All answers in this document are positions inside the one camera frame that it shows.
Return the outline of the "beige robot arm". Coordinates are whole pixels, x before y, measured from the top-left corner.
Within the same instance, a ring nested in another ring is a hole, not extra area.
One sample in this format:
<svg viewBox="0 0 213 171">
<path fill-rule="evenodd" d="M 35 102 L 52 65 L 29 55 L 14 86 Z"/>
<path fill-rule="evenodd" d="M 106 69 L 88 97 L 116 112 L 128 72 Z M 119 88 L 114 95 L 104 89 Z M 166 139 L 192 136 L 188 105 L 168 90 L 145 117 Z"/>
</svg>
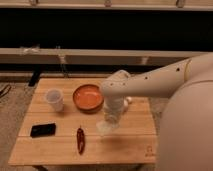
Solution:
<svg viewBox="0 0 213 171">
<path fill-rule="evenodd" d="M 119 70 L 101 83 L 105 120 L 120 121 L 128 97 L 164 97 L 156 171 L 213 171 L 213 53 L 131 76 Z"/>
</svg>

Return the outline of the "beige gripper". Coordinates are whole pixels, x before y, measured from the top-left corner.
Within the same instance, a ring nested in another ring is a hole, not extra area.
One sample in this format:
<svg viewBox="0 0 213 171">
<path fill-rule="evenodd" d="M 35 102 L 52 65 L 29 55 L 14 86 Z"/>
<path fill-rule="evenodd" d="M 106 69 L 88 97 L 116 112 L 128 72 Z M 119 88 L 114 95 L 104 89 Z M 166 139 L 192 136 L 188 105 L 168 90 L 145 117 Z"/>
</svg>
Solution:
<svg viewBox="0 0 213 171">
<path fill-rule="evenodd" d="M 120 124 L 120 118 L 121 115 L 124 113 L 124 107 L 119 106 L 116 108 L 113 108 L 112 106 L 108 106 L 107 104 L 104 104 L 103 107 L 104 110 L 104 120 L 103 120 L 103 127 L 110 127 L 110 122 L 113 122 L 112 126 L 113 129 L 118 129 Z"/>
</svg>

